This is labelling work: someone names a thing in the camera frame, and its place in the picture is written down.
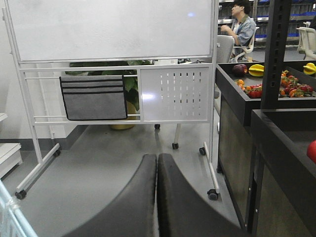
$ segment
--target white cabinet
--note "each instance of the white cabinet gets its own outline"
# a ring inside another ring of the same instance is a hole
[[[0,113],[0,121],[5,118],[7,118],[7,115]],[[16,164],[22,163],[20,148],[20,143],[0,143],[0,178]]]

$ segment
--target denim shirt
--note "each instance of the denim shirt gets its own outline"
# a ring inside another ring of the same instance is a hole
[[[232,29],[234,29],[237,19],[233,20]],[[248,16],[245,15],[239,23],[239,29],[237,31],[237,38],[240,43],[240,46],[248,45],[250,38],[253,36],[256,30],[256,23]],[[238,55],[242,52],[242,49],[236,48],[235,55]]]

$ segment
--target gray fabric pocket organizer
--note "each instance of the gray fabric pocket organizer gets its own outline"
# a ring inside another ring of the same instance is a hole
[[[123,76],[60,77],[68,120],[127,118]]]

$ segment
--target green leaves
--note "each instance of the green leaves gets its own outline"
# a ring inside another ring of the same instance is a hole
[[[70,67],[114,67],[114,66],[138,66],[150,65],[148,60],[129,60],[129,61],[107,61],[107,62],[77,62],[70,63]],[[136,75],[136,70],[106,70],[106,71],[75,71],[65,72],[67,75],[79,75],[88,73],[88,76],[97,75]],[[137,77],[124,77],[126,100],[132,103],[136,110],[139,110],[138,84]]]

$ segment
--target man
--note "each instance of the man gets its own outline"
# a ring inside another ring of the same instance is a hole
[[[226,32],[235,40],[236,46],[246,46],[256,30],[256,23],[248,16],[250,13],[250,3],[248,0],[235,0],[232,8],[233,20],[232,28],[228,25],[221,27],[222,32]],[[234,55],[242,53],[241,48],[236,48]]]

